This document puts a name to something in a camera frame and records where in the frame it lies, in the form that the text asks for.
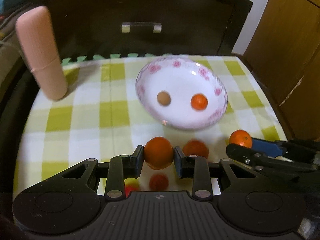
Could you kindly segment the small orange tangerine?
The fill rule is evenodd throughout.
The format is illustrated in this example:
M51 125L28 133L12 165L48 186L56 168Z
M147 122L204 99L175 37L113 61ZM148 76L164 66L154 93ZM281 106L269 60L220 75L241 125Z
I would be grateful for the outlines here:
M191 98L190 105L194 110L203 111L208 106L208 100L203 94L195 94Z

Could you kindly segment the green white checkered tablecloth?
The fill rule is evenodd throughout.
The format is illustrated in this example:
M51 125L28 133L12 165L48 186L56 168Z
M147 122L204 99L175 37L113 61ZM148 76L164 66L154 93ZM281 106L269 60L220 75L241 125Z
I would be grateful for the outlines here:
M238 129L259 139L286 139L263 90L237 57L191 59L212 70L228 93L223 118L201 131L163 126L140 105L135 82L148 57L95 57L74 64L65 60L69 94L57 102L37 94L20 142L14 194L85 159L107 162L116 155L132 154L154 137L165 137L180 147L200 140L209 148L211 162L226 157L229 136Z

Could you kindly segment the dark wooden cabinet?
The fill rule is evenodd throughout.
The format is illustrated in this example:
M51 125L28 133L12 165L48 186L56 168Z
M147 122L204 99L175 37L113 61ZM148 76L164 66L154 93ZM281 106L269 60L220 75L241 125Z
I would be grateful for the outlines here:
M31 0L51 14L62 58L151 53L229 55L250 0ZM162 32L121 32L123 22L157 22Z

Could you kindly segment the large red tomato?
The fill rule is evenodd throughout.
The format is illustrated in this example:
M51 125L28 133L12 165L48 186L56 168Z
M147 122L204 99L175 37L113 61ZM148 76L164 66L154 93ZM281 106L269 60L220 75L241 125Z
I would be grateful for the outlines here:
M206 159L209 157L209 148L199 140L189 140L182 148L185 156L196 155Z

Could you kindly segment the pink ribbed cylindrical case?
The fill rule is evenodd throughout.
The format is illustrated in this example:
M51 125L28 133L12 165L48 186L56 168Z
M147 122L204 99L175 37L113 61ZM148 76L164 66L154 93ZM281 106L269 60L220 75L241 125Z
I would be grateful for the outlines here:
M60 100L68 90L53 32L50 12L39 6L22 14L16 34L30 72L50 100Z

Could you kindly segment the white floral porcelain plate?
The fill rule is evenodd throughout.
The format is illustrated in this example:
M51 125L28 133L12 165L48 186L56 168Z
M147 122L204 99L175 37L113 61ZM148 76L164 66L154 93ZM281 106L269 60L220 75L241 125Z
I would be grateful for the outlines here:
M223 83L204 65L187 57L158 57L145 65L136 78L136 94L143 108L162 124L178 129L198 130L217 123L225 114L228 95ZM171 103L162 106L157 94L166 91ZM190 101L203 94L208 106L194 110Z

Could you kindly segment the tan longan fruit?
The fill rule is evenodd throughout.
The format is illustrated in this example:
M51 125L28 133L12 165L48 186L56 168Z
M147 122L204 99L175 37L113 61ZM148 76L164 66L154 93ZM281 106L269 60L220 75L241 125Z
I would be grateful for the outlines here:
M171 103L170 94L166 91L161 91L157 94L157 101L162 106L168 106Z

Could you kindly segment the grey mattress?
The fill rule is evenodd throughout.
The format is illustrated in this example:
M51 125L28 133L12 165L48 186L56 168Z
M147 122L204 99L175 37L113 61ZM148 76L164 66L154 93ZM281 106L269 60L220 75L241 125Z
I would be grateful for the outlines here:
M1 100L13 81L18 68L22 51L16 36L15 24L25 12L19 9L1 21Z

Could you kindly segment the stemmed red cherry tomato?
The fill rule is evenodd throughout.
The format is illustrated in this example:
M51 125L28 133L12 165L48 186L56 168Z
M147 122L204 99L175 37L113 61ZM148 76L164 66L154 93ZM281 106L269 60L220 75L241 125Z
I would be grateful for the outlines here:
M151 191L166 191L168 186L168 177L163 173L154 174L149 180L149 188Z

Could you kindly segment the green foam mat edge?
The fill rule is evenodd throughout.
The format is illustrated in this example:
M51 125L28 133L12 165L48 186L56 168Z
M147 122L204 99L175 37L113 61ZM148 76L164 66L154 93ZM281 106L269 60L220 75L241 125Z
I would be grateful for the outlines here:
M97 61L97 60L106 60L106 59L119 59L122 57L154 57L154 54L151 53L128 53L124 54L110 54L109 57L104 57L100 54L95 54L93 56L76 56L76 57L67 57L62 60L62 66L69 64L80 63L85 61Z

